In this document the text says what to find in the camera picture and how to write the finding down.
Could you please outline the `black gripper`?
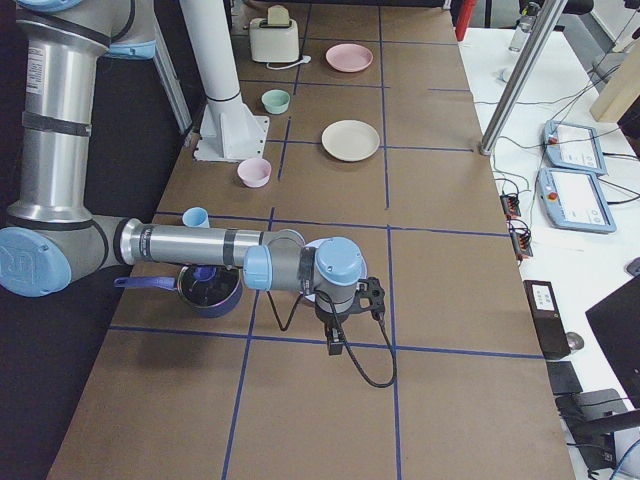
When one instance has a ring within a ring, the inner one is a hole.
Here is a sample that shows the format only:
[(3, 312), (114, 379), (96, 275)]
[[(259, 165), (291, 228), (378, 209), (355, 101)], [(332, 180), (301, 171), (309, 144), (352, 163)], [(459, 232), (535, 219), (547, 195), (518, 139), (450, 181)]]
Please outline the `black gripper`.
[(327, 351), (330, 356), (338, 356), (343, 352), (343, 342), (338, 331), (342, 324), (349, 318), (350, 313), (334, 312), (329, 305), (315, 303), (316, 317), (326, 327)]

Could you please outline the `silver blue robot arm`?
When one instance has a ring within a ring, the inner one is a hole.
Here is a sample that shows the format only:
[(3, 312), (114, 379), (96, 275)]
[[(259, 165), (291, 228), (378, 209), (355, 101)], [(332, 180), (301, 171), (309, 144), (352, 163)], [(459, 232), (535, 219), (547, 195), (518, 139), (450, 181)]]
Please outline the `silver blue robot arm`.
[(175, 264), (174, 277), (119, 278), (121, 288), (176, 292), (202, 313), (231, 311), (244, 288), (312, 296), (327, 347), (349, 349), (343, 324), (383, 313), (382, 291), (362, 274), (359, 247), (344, 237), (309, 246), (293, 230), (266, 232), (145, 224), (92, 214), (84, 205), (97, 60), (147, 59), (157, 40), (150, 1), (20, 1), (29, 41), (21, 191), (1, 231), (1, 284), (24, 297), (65, 289), (100, 269)]

